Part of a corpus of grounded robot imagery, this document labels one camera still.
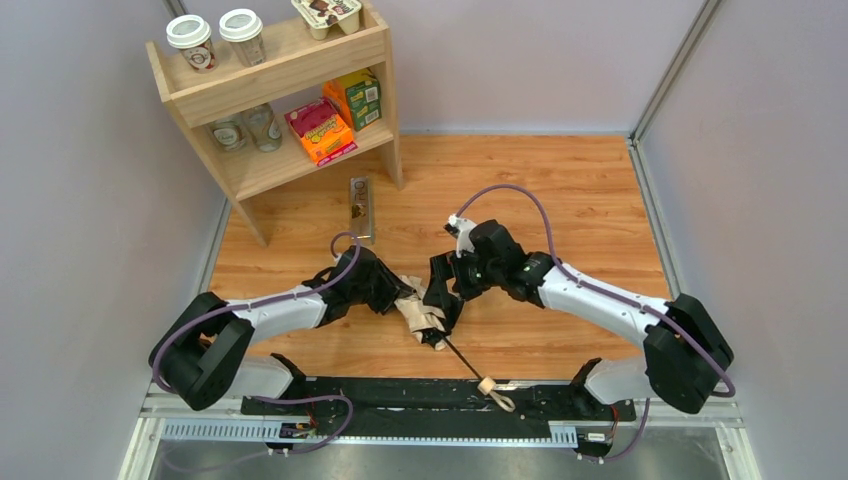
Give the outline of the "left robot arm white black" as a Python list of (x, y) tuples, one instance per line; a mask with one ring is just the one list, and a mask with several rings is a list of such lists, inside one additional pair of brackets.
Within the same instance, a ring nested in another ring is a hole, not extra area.
[(248, 355), (261, 341), (317, 329), (365, 305), (384, 315), (413, 288), (372, 251), (349, 247), (334, 265), (275, 295), (224, 300), (196, 296), (148, 357), (157, 385), (201, 411), (224, 397), (279, 398), (292, 384), (293, 366)]

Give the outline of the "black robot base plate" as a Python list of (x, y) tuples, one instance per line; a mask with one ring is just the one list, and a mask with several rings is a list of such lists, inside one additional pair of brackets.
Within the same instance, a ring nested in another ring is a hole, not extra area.
[(414, 433), (528, 433), (552, 421), (587, 421), (610, 425), (632, 421), (632, 403), (614, 406), (599, 403), (583, 388), (562, 381), (507, 381), (497, 383), (499, 393), (511, 398), (516, 409), (508, 413), (484, 397), (472, 380), (423, 378), (306, 377), (284, 394), (287, 399), (308, 399), (308, 404), (271, 405), (244, 399), (244, 415), (305, 416), (317, 423), (320, 434), (335, 431), (348, 412), (346, 403), (330, 401), (341, 394), (353, 405), (350, 424), (356, 429)]

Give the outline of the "beige umbrella with black shaft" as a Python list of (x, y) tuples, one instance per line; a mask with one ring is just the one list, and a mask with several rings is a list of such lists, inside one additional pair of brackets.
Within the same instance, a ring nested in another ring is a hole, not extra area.
[(461, 354), (450, 340), (447, 327), (447, 314), (441, 307), (427, 306), (424, 304), (426, 289), (422, 279), (415, 276), (401, 275), (400, 280), (409, 289), (408, 293), (401, 293), (394, 301), (395, 307), (403, 315), (410, 333), (421, 343), (430, 345), (435, 351), (449, 348), (457, 358), (471, 371), (479, 381), (478, 391), (502, 410), (513, 413), (516, 409), (514, 401), (496, 390), (497, 382), (491, 377), (484, 377), (471, 363)]

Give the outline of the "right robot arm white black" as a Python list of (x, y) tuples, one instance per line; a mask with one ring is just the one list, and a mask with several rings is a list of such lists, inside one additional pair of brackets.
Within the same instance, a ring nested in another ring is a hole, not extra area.
[(454, 249), (430, 259), (425, 305), (441, 309), (451, 332), (466, 302), (499, 288), (519, 302), (587, 320), (635, 345), (623, 360), (593, 359), (572, 384), (601, 405), (659, 398), (697, 414), (726, 382), (734, 353), (703, 303), (643, 296), (585, 275), (555, 256), (527, 252), (495, 220), (453, 217)]

